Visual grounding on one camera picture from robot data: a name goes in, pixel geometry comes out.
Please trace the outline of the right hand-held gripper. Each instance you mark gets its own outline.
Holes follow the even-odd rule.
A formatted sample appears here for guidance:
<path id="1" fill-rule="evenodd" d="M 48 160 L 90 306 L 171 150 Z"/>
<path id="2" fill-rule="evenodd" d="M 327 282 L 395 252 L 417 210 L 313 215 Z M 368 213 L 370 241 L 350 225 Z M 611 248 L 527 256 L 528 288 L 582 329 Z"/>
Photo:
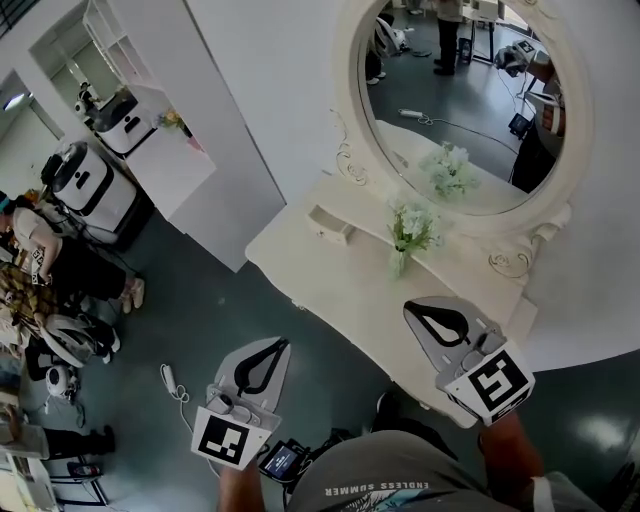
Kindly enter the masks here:
<path id="1" fill-rule="evenodd" d="M 436 387 L 484 425 L 496 423 L 531 395 L 534 376 L 517 344 L 498 333 L 498 324 L 472 302 L 416 298 L 404 303 L 403 315 L 433 366 L 442 371 Z"/>

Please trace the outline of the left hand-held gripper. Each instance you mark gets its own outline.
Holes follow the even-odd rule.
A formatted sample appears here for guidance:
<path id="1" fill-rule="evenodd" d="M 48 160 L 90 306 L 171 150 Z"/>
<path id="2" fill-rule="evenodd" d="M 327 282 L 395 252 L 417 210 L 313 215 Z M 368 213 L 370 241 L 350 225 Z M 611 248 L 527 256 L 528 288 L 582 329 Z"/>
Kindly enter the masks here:
<path id="1" fill-rule="evenodd" d="M 244 470 L 281 424 L 274 412 L 290 358 L 291 345 L 282 337 L 257 340 L 226 355 L 207 387 L 206 405 L 198 407 L 191 452 Z"/>

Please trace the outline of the white dressing table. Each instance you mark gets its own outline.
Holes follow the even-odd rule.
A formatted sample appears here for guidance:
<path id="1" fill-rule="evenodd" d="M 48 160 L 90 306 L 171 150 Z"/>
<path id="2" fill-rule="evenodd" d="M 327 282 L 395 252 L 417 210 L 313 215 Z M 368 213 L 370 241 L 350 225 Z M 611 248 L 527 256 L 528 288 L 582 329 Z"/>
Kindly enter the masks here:
<path id="1" fill-rule="evenodd" d="M 319 205 L 355 230 L 346 246 L 318 237 L 306 214 Z M 525 295 L 527 277 L 510 278 L 489 263 L 490 250 L 447 233 L 438 247 L 413 255 L 394 279 L 388 206 L 365 188 L 324 176 L 287 205 L 247 246 L 246 256 L 296 305 L 338 331 L 422 407 L 462 428 L 475 419 L 435 385 L 436 369 L 404 320 L 405 301 L 452 296 L 478 306 L 508 339 L 524 344 L 538 308 Z"/>

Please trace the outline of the person's right forearm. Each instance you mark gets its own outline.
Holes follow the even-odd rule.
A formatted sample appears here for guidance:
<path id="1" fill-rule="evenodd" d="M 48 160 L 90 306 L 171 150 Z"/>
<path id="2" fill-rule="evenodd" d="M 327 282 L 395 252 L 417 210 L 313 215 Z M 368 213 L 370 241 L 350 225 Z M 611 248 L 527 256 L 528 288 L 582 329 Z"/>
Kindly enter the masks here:
<path id="1" fill-rule="evenodd" d="M 511 412 L 479 434 L 488 488 L 500 501 L 515 496 L 533 478 L 544 475 L 541 456 L 530 441 L 516 412 Z"/>

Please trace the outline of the white power strip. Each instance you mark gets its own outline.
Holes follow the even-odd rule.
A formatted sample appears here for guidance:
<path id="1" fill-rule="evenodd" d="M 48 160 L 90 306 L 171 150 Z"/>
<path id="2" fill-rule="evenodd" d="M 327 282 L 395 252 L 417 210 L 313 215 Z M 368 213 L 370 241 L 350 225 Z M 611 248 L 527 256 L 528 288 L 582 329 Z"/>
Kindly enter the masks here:
<path id="1" fill-rule="evenodd" d="M 176 382 L 173 370 L 169 364 L 160 365 L 160 375 L 167 392 L 173 399 L 181 403 L 188 403 L 190 401 L 186 387 Z"/>

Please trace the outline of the black device with screen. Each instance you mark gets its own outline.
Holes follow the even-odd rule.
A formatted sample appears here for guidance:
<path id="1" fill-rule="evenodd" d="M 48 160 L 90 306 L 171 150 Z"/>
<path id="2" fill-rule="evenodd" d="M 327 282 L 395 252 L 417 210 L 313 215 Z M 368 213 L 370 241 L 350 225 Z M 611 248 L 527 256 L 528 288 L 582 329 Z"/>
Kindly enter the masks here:
<path id="1" fill-rule="evenodd" d="M 301 474 L 311 450 L 294 439 L 279 440 L 259 464 L 260 472 L 280 484 L 294 482 Z"/>

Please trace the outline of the person's black shoe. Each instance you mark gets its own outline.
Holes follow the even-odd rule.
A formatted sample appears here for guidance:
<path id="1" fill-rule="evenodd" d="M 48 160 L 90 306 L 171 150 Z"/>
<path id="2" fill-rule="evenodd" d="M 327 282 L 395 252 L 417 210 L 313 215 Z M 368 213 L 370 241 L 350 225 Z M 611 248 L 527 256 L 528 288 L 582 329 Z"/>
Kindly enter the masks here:
<path id="1" fill-rule="evenodd" d="M 371 432 L 398 430 L 401 419 L 401 404 L 392 391 L 384 392 L 377 401 L 376 414 L 371 426 Z"/>

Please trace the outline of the white flower bouquet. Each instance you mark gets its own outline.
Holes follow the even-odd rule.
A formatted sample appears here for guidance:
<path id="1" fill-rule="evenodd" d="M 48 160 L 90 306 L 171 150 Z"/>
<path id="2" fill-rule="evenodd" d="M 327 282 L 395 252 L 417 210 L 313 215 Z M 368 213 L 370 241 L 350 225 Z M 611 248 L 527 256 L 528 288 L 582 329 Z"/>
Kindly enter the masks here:
<path id="1" fill-rule="evenodd" d="M 389 208 L 393 215 L 392 223 L 387 226 L 393 246 L 389 265 L 391 275 L 399 278 L 414 253 L 440 246 L 443 238 L 440 218 L 421 204 L 396 199 L 389 203 Z"/>

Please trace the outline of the person's grey t-shirt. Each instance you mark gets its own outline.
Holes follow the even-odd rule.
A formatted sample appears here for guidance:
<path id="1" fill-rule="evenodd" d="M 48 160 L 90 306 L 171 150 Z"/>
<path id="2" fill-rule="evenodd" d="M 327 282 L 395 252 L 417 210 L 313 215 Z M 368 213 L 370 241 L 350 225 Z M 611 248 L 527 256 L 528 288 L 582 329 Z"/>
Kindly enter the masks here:
<path id="1" fill-rule="evenodd" d="M 534 477 L 505 501 L 459 462 L 407 432 L 341 442 L 296 485 L 285 512 L 605 512 L 559 473 Z"/>

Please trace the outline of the white round device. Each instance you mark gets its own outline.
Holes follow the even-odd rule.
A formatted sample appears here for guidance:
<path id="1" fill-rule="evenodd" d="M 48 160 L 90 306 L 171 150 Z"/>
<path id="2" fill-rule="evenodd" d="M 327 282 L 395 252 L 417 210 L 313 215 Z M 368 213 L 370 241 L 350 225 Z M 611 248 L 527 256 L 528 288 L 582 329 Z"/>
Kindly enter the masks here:
<path id="1" fill-rule="evenodd" d="M 65 365 L 51 366 L 45 376 L 49 395 L 64 399 L 69 403 L 75 401 L 79 391 L 79 378 L 76 368 Z"/>

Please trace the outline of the white counter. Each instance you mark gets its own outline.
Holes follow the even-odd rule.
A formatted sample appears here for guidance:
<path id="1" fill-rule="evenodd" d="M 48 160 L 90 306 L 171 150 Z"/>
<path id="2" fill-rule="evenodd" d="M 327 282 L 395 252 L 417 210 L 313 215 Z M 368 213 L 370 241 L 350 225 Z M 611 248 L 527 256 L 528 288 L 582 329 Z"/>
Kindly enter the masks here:
<path id="1" fill-rule="evenodd" d="M 170 218 L 216 171 L 216 166 L 180 129 L 159 124 L 160 115 L 171 108 L 164 92 L 140 85 L 128 89 L 149 115 L 154 131 L 125 161 L 155 207 Z"/>

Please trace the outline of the oval white-framed mirror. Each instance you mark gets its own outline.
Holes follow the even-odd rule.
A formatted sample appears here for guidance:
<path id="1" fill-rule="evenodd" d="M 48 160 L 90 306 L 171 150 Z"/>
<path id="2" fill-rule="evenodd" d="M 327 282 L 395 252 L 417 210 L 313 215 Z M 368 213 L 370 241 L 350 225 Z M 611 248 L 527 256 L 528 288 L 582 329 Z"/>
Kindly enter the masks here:
<path id="1" fill-rule="evenodd" d="M 346 0 L 333 73 L 355 180 L 384 202 L 419 203 L 447 233 L 529 279 L 569 222 L 590 162 L 592 94 L 552 0 L 497 0 L 532 29 L 488 56 L 458 23 L 411 27 L 387 0 Z"/>

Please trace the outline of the small potted flowers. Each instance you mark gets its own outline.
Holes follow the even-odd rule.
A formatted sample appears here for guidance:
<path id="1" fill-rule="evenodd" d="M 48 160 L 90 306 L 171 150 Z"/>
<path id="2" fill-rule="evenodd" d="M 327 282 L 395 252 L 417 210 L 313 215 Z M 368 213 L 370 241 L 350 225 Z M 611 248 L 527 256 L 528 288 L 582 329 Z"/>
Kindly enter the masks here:
<path id="1" fill-rule="evenodd" d="M 173 108 L 167 109 L 159 115 L 158 124 L 166 128 L 178 128 L 187 138 L 191 138 L 193 136 L 185 121 Z"/>

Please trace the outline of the white shelf unit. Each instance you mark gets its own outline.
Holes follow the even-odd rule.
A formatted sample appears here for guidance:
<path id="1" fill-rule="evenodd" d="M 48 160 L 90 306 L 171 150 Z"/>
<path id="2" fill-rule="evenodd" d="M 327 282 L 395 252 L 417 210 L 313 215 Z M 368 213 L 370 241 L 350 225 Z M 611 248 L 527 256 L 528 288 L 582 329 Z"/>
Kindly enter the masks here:
<path id="1" fill-rule="evenodd" d="M 154 78 L 108 0 L 88 0 L 83 25 L 111 70 L 126 85 L 153 88 Z"/>

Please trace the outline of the black balcony railing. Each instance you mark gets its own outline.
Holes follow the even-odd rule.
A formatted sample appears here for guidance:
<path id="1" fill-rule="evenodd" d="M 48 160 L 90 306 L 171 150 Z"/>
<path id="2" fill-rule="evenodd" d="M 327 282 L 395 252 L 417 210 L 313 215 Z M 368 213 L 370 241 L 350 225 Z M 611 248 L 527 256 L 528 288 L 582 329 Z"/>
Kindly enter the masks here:
<path id="1" fill-rule="evenodd" d="M 36 0 L 0 0 L 0 38 L 31 9 Z"/>

